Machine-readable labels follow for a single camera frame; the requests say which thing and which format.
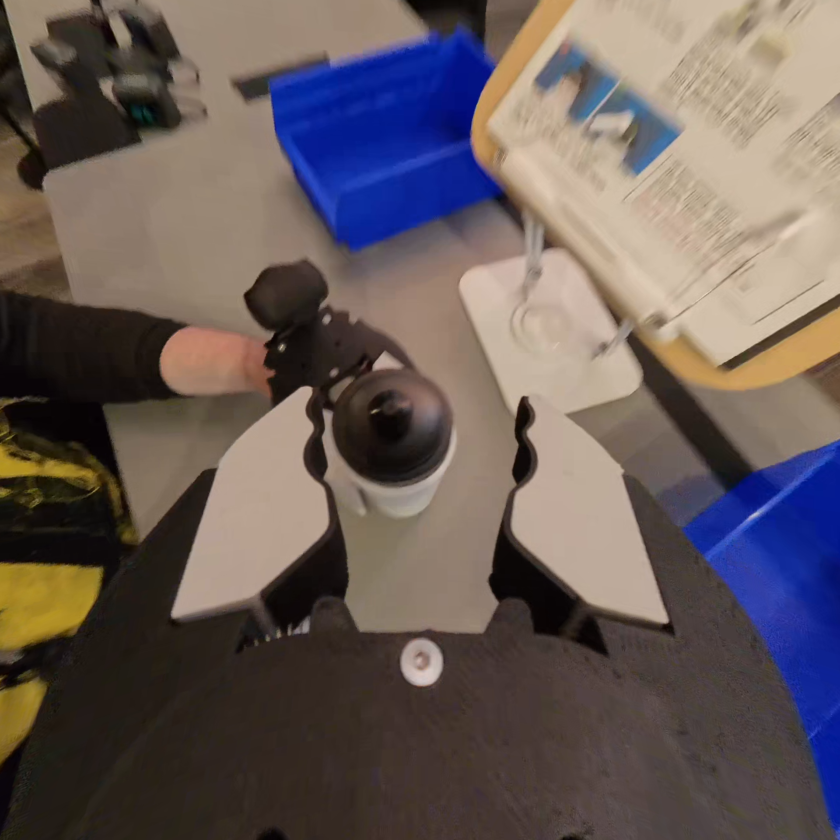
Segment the person's left forearm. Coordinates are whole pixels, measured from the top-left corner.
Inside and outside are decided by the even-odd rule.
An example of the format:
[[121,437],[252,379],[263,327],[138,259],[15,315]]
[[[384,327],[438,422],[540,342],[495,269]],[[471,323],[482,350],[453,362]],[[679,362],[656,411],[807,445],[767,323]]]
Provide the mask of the person's left forearm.
[[161,355],[183,325],[139,311],[1,294],[1,397],[141,403],[177,396]]

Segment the metal stand bracket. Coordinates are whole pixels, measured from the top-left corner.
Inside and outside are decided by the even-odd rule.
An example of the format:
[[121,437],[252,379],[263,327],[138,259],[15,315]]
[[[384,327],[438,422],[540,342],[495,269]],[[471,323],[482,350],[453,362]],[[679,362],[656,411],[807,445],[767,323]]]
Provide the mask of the metal stand bracket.
[[543,249],[545,228],[531,212],[521,212],[524,235],[524,278],[521,284],[520,303],[529,302],[543,274]]
[[635,323],[629,318],[625,318],[616,327],[614,335],[604,342],[601,342],[594,350],[591,360],[601,360],[609,356],[622,347],[629,336],[633,333]]

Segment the blue plastic bin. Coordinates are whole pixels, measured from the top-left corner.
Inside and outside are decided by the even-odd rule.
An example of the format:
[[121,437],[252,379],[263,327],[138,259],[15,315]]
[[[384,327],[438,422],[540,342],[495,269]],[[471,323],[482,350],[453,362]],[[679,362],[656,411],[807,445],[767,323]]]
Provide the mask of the blue plastic bin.
[[278,143],[337,244],[363,249],[501,194],[470,139],[493,70],[457,28],[270,80]]
[[839,829],[839,442],[754,472],[684,527],[784,677]]

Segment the black bottle lid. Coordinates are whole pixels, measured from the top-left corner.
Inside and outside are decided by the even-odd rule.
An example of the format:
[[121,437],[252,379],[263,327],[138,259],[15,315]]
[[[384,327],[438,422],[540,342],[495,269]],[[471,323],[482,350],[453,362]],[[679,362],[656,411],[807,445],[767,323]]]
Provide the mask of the black bottle lid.
[[455,440],[447,396],[409,369],[365,373],[348,384],[332,410],[332,436],[354,474],[380,485],[431,476]]

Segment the black equipment pile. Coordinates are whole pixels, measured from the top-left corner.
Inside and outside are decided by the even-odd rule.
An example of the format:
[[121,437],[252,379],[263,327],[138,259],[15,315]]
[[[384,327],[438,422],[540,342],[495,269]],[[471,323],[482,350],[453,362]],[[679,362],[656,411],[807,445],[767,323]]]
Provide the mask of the black equipment pile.
[[163,13],[147,2],[91,2],[53,17],[30,46],[59,98],[35,109],[49,170],[120,151],[208,115],[201,73]]

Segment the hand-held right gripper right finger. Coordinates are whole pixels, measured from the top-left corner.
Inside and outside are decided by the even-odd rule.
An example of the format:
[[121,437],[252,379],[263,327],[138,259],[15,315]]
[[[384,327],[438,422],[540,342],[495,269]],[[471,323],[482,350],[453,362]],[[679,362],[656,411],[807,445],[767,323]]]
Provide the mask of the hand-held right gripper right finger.
[[599,619],[669,630],[623,468],[544,398],[524,396],[489,586],[522,602],[536,634],[594,634]]

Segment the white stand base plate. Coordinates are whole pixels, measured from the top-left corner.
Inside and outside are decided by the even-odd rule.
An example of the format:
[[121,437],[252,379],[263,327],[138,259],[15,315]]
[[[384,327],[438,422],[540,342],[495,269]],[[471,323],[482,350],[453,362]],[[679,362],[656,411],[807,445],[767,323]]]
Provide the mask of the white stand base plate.
[[583,268],[560,248],[542,253],[542,277],[528,302],[556,303],[571,315],[579,349],[544,357],[519,347],[509,327],[520,302],[525,258],[469,269],[458,284],[467,318],[511,413],[524,396],[540,396],[564,414],[613,403],[643,383],[640,363],[624,344],[601,360],[592,354],[616,331],[616,321]]

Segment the black tape strip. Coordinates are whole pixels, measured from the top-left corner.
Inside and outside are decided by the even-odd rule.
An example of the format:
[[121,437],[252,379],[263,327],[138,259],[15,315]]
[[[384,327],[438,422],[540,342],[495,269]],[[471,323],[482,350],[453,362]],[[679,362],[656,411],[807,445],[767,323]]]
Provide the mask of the black tape strip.
[[721,487],[730,491],[749,478],[753,473],[750,462],[676,375],[635,334],[631,334],[628,345],[659,408]]
[[270,83],[273,79],[313,67],[320,67],[327,63],[329,63],[329,54],[326,52],[304,56],[292,62],[274,65],[262,70],[252,70],[244,75],[231,77],[230,85],[244,102],[252,102],[269,96]]

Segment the clear round stand foot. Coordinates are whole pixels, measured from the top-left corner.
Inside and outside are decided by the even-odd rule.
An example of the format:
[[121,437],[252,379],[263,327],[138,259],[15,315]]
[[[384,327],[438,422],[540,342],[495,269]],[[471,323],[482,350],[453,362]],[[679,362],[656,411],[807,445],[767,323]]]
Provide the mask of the clear round stand foot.
[[509,327],[515,343],[531,354],[559,358],[573,355],[579,349],[574,321],[556,303],[516,303]]

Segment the person's left hand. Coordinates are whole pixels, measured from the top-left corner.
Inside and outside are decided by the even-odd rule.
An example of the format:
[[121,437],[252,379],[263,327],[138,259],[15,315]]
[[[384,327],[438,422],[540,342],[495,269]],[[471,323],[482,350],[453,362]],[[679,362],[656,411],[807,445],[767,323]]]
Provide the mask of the person's left hand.
[[266,347],[235,332],[184,327],[166,342],[160,358],[164,383],[181,396],[270,395]]

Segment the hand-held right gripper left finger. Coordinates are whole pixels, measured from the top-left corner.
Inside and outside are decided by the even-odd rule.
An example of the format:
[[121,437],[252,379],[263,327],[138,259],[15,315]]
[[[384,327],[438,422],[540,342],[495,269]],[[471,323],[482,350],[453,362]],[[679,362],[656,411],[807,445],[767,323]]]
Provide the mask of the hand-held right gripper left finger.
[[297,389],[219,460],[171,618],[247,612],[260,631],[299,626],[325,596],[344,599],[347,549],[324,480],[324,422]]

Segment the white plastic bottle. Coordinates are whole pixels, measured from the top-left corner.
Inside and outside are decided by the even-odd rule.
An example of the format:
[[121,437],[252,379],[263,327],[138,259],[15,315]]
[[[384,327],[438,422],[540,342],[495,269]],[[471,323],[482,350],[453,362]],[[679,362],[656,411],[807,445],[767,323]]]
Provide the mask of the white plastic bottle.
[[324,429],[322,442],[327,458],[324,479],[340,505],[359,517],[378,512],[388,518],[406,519],[422,513],[430,505],[454,459],[458,435],[453,430],[446,454],[431,474],[396,485],[363,478],[348,466],[334,442],[331,419]]

